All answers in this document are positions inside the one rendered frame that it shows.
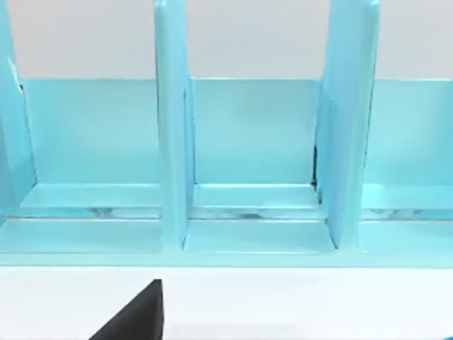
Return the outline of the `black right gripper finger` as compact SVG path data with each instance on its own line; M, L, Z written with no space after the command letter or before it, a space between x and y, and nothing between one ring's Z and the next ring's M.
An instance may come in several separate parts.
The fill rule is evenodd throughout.
M162 280L155 279L88 340L163 340Z

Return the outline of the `light blue rack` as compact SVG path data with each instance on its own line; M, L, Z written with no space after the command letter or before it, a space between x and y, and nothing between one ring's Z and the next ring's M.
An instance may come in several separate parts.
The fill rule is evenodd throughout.
M453 270L453 1L0 0L0 266Z

